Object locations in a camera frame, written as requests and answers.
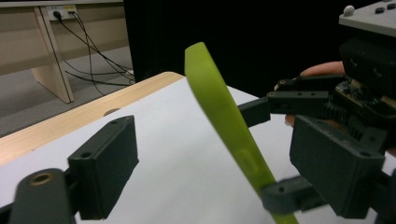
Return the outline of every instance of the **black wire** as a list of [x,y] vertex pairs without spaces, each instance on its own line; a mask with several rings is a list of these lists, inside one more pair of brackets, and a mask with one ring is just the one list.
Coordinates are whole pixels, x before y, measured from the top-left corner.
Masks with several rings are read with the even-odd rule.
[[[88,79],[88,78],[80,77],[80,76],[78,76],[78,75],[76,75],[76,74],[72,74],[72,73],[70,73],[70,72],[68,72],[68,71],[65,71],[65,72],[66,72],[67,74],[73,76],[73,77],[77,77],[77,78],[82,79],[82,80],[84,80],[84,81],[91,81],[91,80]],[[124,86],[124,87],[130,86],[130,85],[127,85],[127,84],[122,84],[122,83],[112,83],[112,82],[104,82],[104,81],[98,81],[98,80],[95,80],[95,82],[96,82],[96,83],[99,83],[99,84],[112,85],[112,86]]]
[[[73,31],[71,31],[67,26],[65,26],[64,23],[62,22],[62,20],[59,20],[59,21],[60,21],[61,25],[62,25],[66,30],[68,30],[71,34],[73,34],[74,36],[76,36],[79,40],[81,40],[83,43],[85,43],[85,44],[88,46],[89,55],[90,55],[90,68],[91,68],[91,71],[90,71],[90,73],[82,72],[82,71],[77,70],[77,69],[76,69],[75,67],[73,67],[70,63],[68,63],[68,62],[66,62],[66,63],[67,63],[71,68],[75,69],[76,71],[78,71],[78,72],[80,72],[80,73],[83,73],[83,74],[90,74],[91,77],[92,77],[92,83],[93,83],[93,85],[95,85],[95,83],[101,83],[101,84],[104,84],[104,83],[105,83],[105,82],[100,82],[100,81],[94,80],[94,79],[93,79],[93,75],[108,75],[108,74],[116,74],[116,73],[121,74],[122,76],[124,76],[124,77],[126,77],[127,79],[129,79],[129,84],[132,85],[132,84],[133,84],[132,82],[134,81],[134,78],[129,78],[129,77],[125,76],[121,71],[119,71],[118,69],[116,69],[110,62],[114,63],[116,66],[119,67],[119,69],[123,70],[125,73],[131,74],[131,75],[133,76],[133,75],[134,75],[133,73],[130,73],[129,71],[126,71],[126,70],[124,69],[124,68],[128,68],[128,67],[127,67],[127,66],[120,65],[120,64],[118,64],[118,63],[115,63],[114,61],[112,61],[112,60],[110,60],[109,58],[107,58],[107,56],[105,56],[104,54],[102,54],[102,52],[96,47],[96,45],[93,43],[93,41],[91,40],[90,36],[89,36],[88,33],[86,32],[85,26],[84,26],[84,24],[83,24],[83,22],[82,22],[82,19],[79,17],[79,15],[78,15],[76,12],[72,12],[71,14],[72,14],[73,17],[77,20],[78,25],[79,25],[80,28],[83,30],[83,32],[84,32],[84,34],[85,34],[86,41],[84,41],[81,37],[79,37],[78,35],[76,35],[76,34],[75,34]],[[101,56],[107,61],[107,63],[108,63],[116,72],[115,72],[115,73],[94,74],[94,73],[92,72],[91,49],[95,50],[99,55],[101,55]],[[67,72],[67,73],[70,74],[70,75],[72,75],[72,76],[74,76],[74,77],[78,77],[77,75],[71,74],[70,72]]]
[[[78,20],[78,24],[80,24],[80,26],[83,26],[83,22],[82,22],[82,19],[81,19],[81,17],[77,14],[77,12],[75,12],[75,11],[73,11],[73,12],[71,12],[72,14],[73,14],[73,17],[76,19],[76,20]],[[93,43],[93,41],[91,40],[91,42],[92,42],[92,44],[93,44],[93,46],[96,48],[96,49],[98,49],[97,47],[96,47],[96,45]],[[112,63],[114,63],[115,65],[117,65],[118,67],[120,67],[120,68],[126,68],[126,69],[129,69],[129,70],[133,70],[133,68],[130,68],[130,67],[127,67],[127,66],[123,66],[123,65],[120,65],[120,64],[118,64],[118,63],[115,63],[114,61],[112,61],[111,59],[109,59],[109,58],[107,58],[105,55],[102,55],[104,58],[106,58],[107,60],[109,60],[109,61],[111,61]]]
[[[78,70],[77,68],[73,67],[67,61],[64,61],[64,62],[67,63],[67,65],[69,65],[71,68],[73,68],[77,72],[80,72],[82,74],[87,74],[87,75],[89,74],[88,72],[83,72],[83,71]],[[119,73],[120,73],[120,71],[118,71],[118,72],[108,72],[108,73],[92,73],[92,74],[95,75],[95,76],[104,76],[104,75],[114,75],[114,74],[119,74]]]
[[64,28],[66,28],[70,33],[72,33],[74,36],[76,36],[79,40],[81,40],[83,43],[85,43],[87,46],[89,46],[91,49],[95,50],[99,55],[101,55],[106,61],[107,63],[113,67],[113,69],[117,72],[119,72],[122,76],[126,77],[127,79],[130,79],[132,81],[134,81],[134,79],[129,78],[127,76],[125,76],[123,73],[121,73],[120,71],[118,71],[110,62],[114,63],[119,69],[121,69],[122,71],[124,71],[125,73],[131,74],[129,71],[125,70],[124,68],[128,68],[126,66],[122,66],[120,64],[115,63],[114,61],[112,61],[111,59],[107,58],[107,56],[105,56],[97,47],[96,45],[93,43],[93,41],[91,40],[90,36],[85,32],[85,29],[83,28],[83,22],[82,19],[79,17],[79,15],[76,12],[72,12],[74,18],[78,21],[79,26],[81,27],[81,29],[83,29],[84,33],[86,34],[86,36],[88,37],[88,39],[91,41],[93,47],[89,44],[89,41],[87,40],[87,42],[85,42],[81,37],[79,37],[78,35],[76,35],[74,32],[72,32],[68,27],[66,27],[64,24]]

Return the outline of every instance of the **power outlet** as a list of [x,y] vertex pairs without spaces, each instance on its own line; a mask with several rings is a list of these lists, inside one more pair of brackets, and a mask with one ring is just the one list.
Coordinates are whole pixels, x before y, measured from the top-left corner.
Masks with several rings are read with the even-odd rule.
[[62,16],[62,20],[70,20],[74,19],[75,17],[72,12],[77,13],[76,5],[67,5],[67,6],[52,6],[52,7],[47,7],[47,11],[49,13],[49,20],[50,21],[57,21],[58,19],[53,15],[53,12],[59,11]]

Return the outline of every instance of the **human hand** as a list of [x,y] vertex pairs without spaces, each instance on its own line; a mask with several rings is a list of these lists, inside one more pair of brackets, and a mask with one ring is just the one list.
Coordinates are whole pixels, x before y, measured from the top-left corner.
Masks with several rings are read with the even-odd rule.
[[[305,69],[300,76],[320,76],[326,74],[344,74],[344,65],[343,62],[329,62],[329,63],[321,63],[312,67]],[[330,124],[334,125],[335,127],[342,129],[342,127],[332,120],[326,120],[330,122]],[[286,115],[285,116],[285,124],[288,126],[294,126],[294,116],[293,115]],[[396,148],[390,148],[387,152],[396,157]]]

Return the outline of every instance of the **black backdrop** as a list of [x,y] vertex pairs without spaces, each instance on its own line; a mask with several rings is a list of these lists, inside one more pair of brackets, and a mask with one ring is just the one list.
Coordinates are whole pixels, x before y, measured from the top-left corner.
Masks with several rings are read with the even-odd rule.
[[227,85],[262,97],[281,78],[340,60],[339,46],[359,30],[339,15],[375,2],[124,1],[135,77],[184,75],[184,50],[203,41]]

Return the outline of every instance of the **white table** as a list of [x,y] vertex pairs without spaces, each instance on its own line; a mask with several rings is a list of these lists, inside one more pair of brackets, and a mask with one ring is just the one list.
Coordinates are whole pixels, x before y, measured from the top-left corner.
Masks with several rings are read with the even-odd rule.
[[[230,88],[238,105],[256,97]],[[0,206],[13,202],[25,176],[68,167],[67,157],[109,121],[134,115],[138,158],[108,219],[78,223],[274,223],[196,103],[186,78],[0,166]],[[292,128],[282,115],[250,128],[277,180],[297,175],[290,163]],[[386,170],[395,167],[387,159]],[[337,217],[330,206],[296,213],[300,223],[374,223]]]

